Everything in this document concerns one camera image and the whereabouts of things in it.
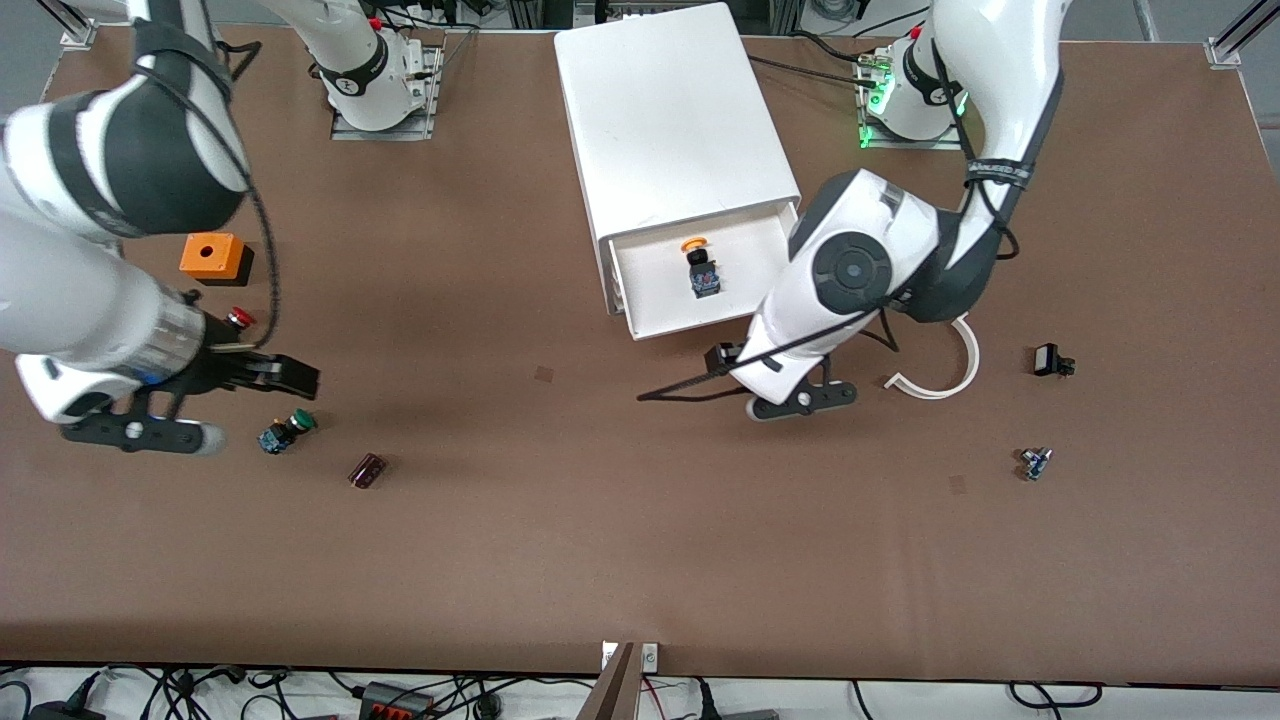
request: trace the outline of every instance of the white curved plastic piece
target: white curved plastic piece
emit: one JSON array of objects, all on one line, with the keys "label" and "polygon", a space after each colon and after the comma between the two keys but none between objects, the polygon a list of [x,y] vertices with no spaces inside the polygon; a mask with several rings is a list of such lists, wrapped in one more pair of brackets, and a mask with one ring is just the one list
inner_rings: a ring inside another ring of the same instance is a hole
[{"label": "white curved plastic piece", "polygon": [[964,319],[968,316],[969,314],[965,313],[964,315],[960,315],[955,320],[951,320],[951,327],[955,328],[957,333],[960,333],[960,338],[964,340],[964,347],[969,352],[969,366],[965,369],[964,379],[960,380],[960,384],[957,384],[951,389],[924,389],[923,387],[902,377],[902,373],[895,373],[893,377],[890,378],[887,383],[884,383],[884,387],[891,388],[893,386],[897,386],[900,391],[905,392],[906,395],[910,395],[911,397],[918,397],[920,400],[946,400],[947,397],[951,397],[952,395],[969,387],[969,383],[972,383],[973,379],[978,377],[979,355],[978,355],[978,336],[974,334],[973,328],[969,327],[969,323],[964,322]]}]

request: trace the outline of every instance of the small electronic component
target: small electronic component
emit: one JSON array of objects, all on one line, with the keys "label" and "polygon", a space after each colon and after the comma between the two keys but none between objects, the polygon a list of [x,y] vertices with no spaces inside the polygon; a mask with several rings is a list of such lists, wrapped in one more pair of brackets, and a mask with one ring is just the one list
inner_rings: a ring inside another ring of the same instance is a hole
[{"label": "small electronic component", "polygon": [[1052,342],[1042,345],[1036,348],[1036,375],[1068,375],[1075,374],[1075,360],[1073,357],[1062,357],[1057,354],[1057,345]]},{"label": "small electronic component", "polygon": [[370,452],[365,455],[365,459],[360,461],[360,465],[356,465],[356,469],[347,475],[347,479],[351,480],[352,486],[365,489],[374,484],[374,480],[376,480],[385,469],[387,461]]},{"label": "small electronic component", "polygon": [[1044,469],[1048,468],[1050,457],[1053,457],[1053,451],[1047,447],[1041,447],[1039,450],[1030,448],[1023,451],[1023,462],[1027,464],[1027,479],[1036,482],[1044,474]]},{"label": "small electronic component", "polygon": [[247,331],[256,322],[243,307],[232,307],[227,314],[227,324],[238,331]]},{"label": "small electronic component", "polygon": [[425,717],[435,700],[425,693],[385,683],[369,683],[360,698],[358,720],[412,720]]},{"label": "small electronic component", "polygon": [[201,284],[244,287],[253,268],[253,250],[229,232],[187,236],[178,269]]},{"label": "small electronic component", "polygon": [[279,455],[297,442],[300,436],[310,433],[316,428],[316,420],[310,413],[298,407],[287,419],[276,419],[271,427],[257,436],[257,445],[268,455]]},{"label": "small electronic component", "polygon": [[716,263],[707,252],[707,238],[694,237],[686,240],[680,246],[689,261],[689,283],[694,288],[694,297],[701,300],[719,292],[719,274],[716,272]]}]

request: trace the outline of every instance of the blue component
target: blue component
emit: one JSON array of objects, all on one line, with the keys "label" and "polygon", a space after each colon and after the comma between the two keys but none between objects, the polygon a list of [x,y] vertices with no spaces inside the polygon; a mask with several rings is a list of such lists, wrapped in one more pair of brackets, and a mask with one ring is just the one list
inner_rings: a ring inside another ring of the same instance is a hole
[{"label": "blue component", "polygon": [[262,448],[262,452],[279,455],[293,445],[293,438],[285,437],[278,428],[278,425],[271,425],[262,430],[262,434],[257,436],[257,446]]},{"label": "blue component", "polygon": [[1024,451],[1023,462],[1027,462],[1027,479],[1033,482],[1041,479],[1044,469],[1048,468],[1050,457],[1053,457],[1053,451],[1047,447]]},{"label": "blue component", "polygon": [[719,274],[716,273],[713,263],[703,263],[689,270],[689,282],[694,287],[695,297],[707,297],[719,292]]}]

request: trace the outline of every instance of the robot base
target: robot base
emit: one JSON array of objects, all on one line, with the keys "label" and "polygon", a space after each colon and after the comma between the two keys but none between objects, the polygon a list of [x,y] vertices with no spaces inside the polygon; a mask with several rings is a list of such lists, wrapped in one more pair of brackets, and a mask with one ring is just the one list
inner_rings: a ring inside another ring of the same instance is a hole
[{"label": "robot base", "polygon": [[390,141],[417,141],[431,140],[435,129],[435,110],[440,97],[440,73],[444,67],[444,53],[440,47],[422,47],[421,42],[413,40],[408,44],[411,56],[421,50],[421,59],[410,69],[413,72],[430,73],[421,81],[413,81],[412,92],[422,94],[422,106],[410,113],[403,120],[383,131],[362,131],[352,127],[338,110],[333,111],[333,127],[329,131],[332,140],[390,140]]}]

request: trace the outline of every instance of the floor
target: floor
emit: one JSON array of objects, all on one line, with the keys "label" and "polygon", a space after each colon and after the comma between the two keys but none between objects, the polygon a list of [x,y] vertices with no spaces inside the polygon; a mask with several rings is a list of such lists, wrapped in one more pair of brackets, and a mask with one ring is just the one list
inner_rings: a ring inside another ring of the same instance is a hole
[{"label": "floor", "polygon": [[[37,667],[5,674],[0,680],[17,679],[27,683],[36,703],[65,701],[93,670],[95,667]],[[201,670],[195,671],[197,676],[201,673]],[[251,674],[250,679],[261,684],[266,675]],[[347,687],[381,682],[403,689],[438,683],[438,687],[425,692],[434,694],[442,706],[448,707],[451,703],[445,688],[452,691],[452,683],[445,675],[339,673],[338,679]],[[507,682],[509,680],[486,682],[486,689]],[[575,717],[589,692],[589,688],[581,684],[590,682],[590,679],[558,679],[553,680],[553,684],[521,682],[499,693],[500,717],[511,720]],[[701,715],[701,694],[692,679],[655,676],[652,682],[655,688],[654,694],[662,703],[662,715],[659,716],[653,697],[641,697],[636,720],[659,720],[659,717],[692,720]],[[731,714],[768,710],[777,712],[782,720],[1048,720],[1051,717],[1048,711],[1038,712],[1018,705],[1010,694],[1010,688],[1001,684],[861,682],[859,689],[868,711],[864,714],[858,707],[852,684],[845,680],[710,678],[707,682],[716,710],[726,720],[732,720]],[[110,720],[138,717],[155,685],[155,680],[143,676],[138,670],[113,670],[95,683],[87,707],[105,714]],[[284,692],[289,711],[300,719],[357,717],[358,701],[324,673],[292,673],[282,683],[280,689]],[[1078,687],[1047,689],[1061,702],[1078,702],[1094,693],[1091,688]],[[465,697],[475,697],[476,692],[475,688],[470,688]],[[1029,685],[1019,687],[1018,692],[1027,701],[1041,700],[1037,691]],[[212,680],[201,685],[196,700],[214,720],[283,719],[284,714],[271,696],[266,696],[268,700],[253,701],[244,710],[253,696],[262,693],[262,689],[255,689],[250,683],[232,685],[225,680]],[[0,693],[0,717],[18,719],[22,716],[20,707],[19,691],[9,689]],[[163,708],[166,708],[166,705],[161,696],[154,703],[152,710],[156,712],[154,717],[159,717],[159,711]],[[433,720],[470,720],[467,710],[470,708],[458,708]],[[178,720],[186,720],[184,715],[179,715]],[[1062,710],[1062,716],[1065,720],[1193,717],[1275,720],[1280,717],[1280,694],[1248,691],[1106,688],[1096,705]],[[753,720],[767,719],[756,716]]]},{"label": "floor", "polygon": [[[860,23],[846,24],[826,20],[806,10],[803,26],[820,33],[856,32],[869,24],[914,10],[924,0],[874,0]],[[209,0],[219,22],[278,22],[274,15],[256,6],[252,0]],[[1156,31],[1161,41],[1199,42],[1217,32],[1245,5],[1245,0],[1207,3],[1203,0],[1149,0]],[[476,20],[475,15],[462,19]],[[500,14],[484,18],[486,27],[504,27]],[[886,32],[905,31],[910,20],[886,27]],[[59,29],[44,15],[33,0],[0,3],[0,60],[5,74],[0,79],[0,114],[13,111],[40,99],[46,79],[58,61]],[[1130,0],[1076,0],[1068,15],[1064,37],[1069,40],[1142,40]],[[1263,142],[1272,167],[1280,176],[1280,26],[1270,28],[1243,54],[1244,82],[1254,113],[1263,127]],[[88,670],[52,667],[6,674],[0,680],[23,679],[31,685],[36,702],[64,700],[87,675]],[[375,675],[344,675],[348,682],[365,683]],[[403,687],[430,682],[421,676],[394,678]],[[667,679],[671,687],[658,694],[664,705],[664,717],[681,717],[700,710],[696,685],[687,680]],[[340,691],[326,675],[302,673],[288,680],[287,694],[298,714],[337,714],[353,717],[356,701]],[[722,712],[774,708],[787,719],[863,717],[845,682],[817,680],[713,680]],[[99,687],[91,696],[93,710],[109,717],[137,716],[152,683],[137,673],[120,673],[119,678]],[[863,683],[868,710],[879,720],[896,717],[965,717],[1023,719],[1042,716],[1016,705],[1005,685],[963,683]],[[1079,689],[1061,691],[1075,700]],[[209,692],[205,702],[214,717],[234,717],[252,689],[227,687]],[[572,684],[543,685],[522,683],[504,693],[506,715],[521,719],[568,717],[577,712],[586,694]],[[1024,694],[1033,692],[1024,688]],[[20,693],[0,693],[0,717],[20,717]],[[275,717],[279,708],[270,702],[256,702],[250,717]],[[640,706],[640,717],[655,720],[653,703]],[[1280,694],[1258,692],[1108,688],[1102,702],[1093,707],[1068,711],[1068,719],[1089,717],[1280,717]]]}]

